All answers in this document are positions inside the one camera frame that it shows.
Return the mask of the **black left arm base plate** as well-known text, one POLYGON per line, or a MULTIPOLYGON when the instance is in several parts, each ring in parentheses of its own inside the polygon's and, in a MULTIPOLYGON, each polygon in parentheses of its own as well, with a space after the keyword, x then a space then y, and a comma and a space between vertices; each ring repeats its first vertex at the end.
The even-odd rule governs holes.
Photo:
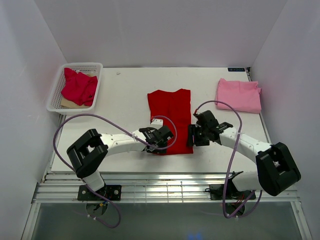
MULTIPOLYGON (((121 185, 105 185, 101 189, 97 190, 96 193, 111 200, 120 201, 121 200, 121 185)), ((95 195, 85 185, 81 185, 78 189, 77 194, 78 201, 100 201, 101 197, 95 195)))

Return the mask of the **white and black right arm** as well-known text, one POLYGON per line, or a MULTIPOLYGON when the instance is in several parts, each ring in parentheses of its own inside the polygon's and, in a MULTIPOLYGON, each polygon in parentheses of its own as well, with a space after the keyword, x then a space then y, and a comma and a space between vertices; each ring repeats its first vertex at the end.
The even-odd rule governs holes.
POLYGON ((277 196, 301 180, 301 173, 289 148, 282 142, 270 144, 242 134, 228 122, 219 123, 206 110, 194 113, 195 124, 188 126, 189 147, 217 143, 231 148, 256 165, 255 171, 232 172, 219 187, 222 196, 237 199, 244 192, 264 191, 277 196))

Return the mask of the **red t shirt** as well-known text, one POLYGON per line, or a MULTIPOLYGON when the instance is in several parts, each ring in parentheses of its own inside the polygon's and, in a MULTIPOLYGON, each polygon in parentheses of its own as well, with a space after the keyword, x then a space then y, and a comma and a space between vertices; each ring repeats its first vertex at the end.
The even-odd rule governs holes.
POLYGON ((179 89, 175 92, 156 90, 147 94, 150 116, 165 116, 163 120, 173 133, 177 130, 175 144, 166 150, 165 155, 193 154, 193 148, 187 146, 188 127, 191 124, 191 91, 179 89))

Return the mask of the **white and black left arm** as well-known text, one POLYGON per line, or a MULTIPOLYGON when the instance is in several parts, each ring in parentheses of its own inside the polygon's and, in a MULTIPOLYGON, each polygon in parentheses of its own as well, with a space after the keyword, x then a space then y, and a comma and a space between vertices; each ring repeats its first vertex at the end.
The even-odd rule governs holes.
POLYGON ((98 133, 87 130, 66 151, 76 176, 89 187, 88 193, 100 200, 106 195, 105 181, 98 168, 109 156, 125 152, 165 153, 168 142, 174 139, 170 128, 162 120, 129 134, 98 133))

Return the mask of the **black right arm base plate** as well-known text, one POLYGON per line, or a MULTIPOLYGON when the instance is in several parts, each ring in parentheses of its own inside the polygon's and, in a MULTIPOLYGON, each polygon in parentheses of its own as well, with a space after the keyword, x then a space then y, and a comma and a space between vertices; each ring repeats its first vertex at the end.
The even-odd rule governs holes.
MULTIPOLYGON (((224 184, 210 184, 204 191, 210 194, 211 200, 223 199, 224 184)), ((225 198, 227 200, 245 200, 251 194, 250 190, 238 191, 235 186, 228 184, 225 198)))

